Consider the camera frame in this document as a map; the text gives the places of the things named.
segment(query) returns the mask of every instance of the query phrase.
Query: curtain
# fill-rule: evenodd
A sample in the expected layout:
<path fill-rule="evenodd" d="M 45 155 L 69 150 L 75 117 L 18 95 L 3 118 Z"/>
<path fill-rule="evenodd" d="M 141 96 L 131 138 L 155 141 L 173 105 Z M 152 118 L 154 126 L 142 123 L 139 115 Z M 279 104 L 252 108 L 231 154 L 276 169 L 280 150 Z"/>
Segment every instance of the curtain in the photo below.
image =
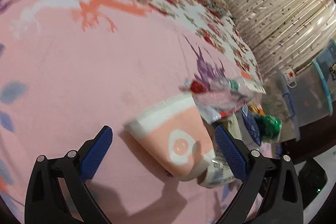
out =
<path fill-rule="evenodd" d="M 334 0 L 225 0 L 263 78 L 305 68 L 336 33 Z"/>

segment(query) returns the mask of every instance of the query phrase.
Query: blue handle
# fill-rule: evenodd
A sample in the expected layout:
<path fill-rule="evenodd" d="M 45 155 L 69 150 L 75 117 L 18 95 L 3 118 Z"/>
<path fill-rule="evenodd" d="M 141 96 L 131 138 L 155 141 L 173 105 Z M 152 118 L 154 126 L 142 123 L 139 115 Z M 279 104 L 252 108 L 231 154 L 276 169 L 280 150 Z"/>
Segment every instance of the blue handle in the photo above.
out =
<path fill-rule="evenodd" d="M 288 101 L 289 101 L 289 106 L 291 107 L 292 115 L 289 116 L 289 119 L 291 120 L 295 117 L 296 113 L 293 107 L 293 101 L 292 101 L 291 95 L 288 92 L 286 92 L 282 97 L 284 98 L 285 96 L 287 96 Z"/>

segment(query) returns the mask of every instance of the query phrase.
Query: white mug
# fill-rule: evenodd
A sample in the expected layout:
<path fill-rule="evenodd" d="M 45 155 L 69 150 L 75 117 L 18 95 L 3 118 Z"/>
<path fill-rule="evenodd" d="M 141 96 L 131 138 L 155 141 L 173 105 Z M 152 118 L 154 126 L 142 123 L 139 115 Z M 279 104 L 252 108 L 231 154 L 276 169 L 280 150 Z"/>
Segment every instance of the white mug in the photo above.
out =
<path fill-rule="evenodd" d="M 296 76 L 295 76 L 295 72 L 291 67 L 285 67 L 281 70 L 283 77 L 286 79 L 287 81 L 287 85 L 290 88 L 295 88 L 296 87 Z"/>

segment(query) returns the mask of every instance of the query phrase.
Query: white wall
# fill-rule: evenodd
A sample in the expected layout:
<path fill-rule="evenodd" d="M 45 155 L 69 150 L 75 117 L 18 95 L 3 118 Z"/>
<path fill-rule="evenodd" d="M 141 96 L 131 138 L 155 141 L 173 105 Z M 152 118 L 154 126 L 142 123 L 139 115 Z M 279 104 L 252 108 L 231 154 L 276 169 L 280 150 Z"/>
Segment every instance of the white wall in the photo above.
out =
<path fill-rule="evenodd" d="M 336 146 L 330 148 L 328 151 L 318 155 L 314 158 L 319 165 L 325 170 L 327 174 L 328 181 L 326 185 L 322 188 L 321 192 L 317 197 L 308 205 L 308 207 L 303 211 L 303 222 L 308 224 L 313 217 L 317 214 L 319 209 L 322 207 L 323 203 L 327 199 L 330 191 L 336 182 Z M 295 165 L 295 170 L 297 174 L 303 168 L 304 163 Z"/>

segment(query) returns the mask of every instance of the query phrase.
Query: green wrapper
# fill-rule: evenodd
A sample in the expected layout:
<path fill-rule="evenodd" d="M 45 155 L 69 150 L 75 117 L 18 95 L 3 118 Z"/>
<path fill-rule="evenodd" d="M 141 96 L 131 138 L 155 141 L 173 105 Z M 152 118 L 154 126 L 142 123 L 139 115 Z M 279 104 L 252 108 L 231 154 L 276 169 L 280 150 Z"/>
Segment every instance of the green wrapper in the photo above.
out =
<path fill-rule="evenodd" d="M 254 119 L 257 122 L 263 141 L 271 141 L 279 136 L 282 127 L 281 120 L 271 115 L 259 115 Z"/>

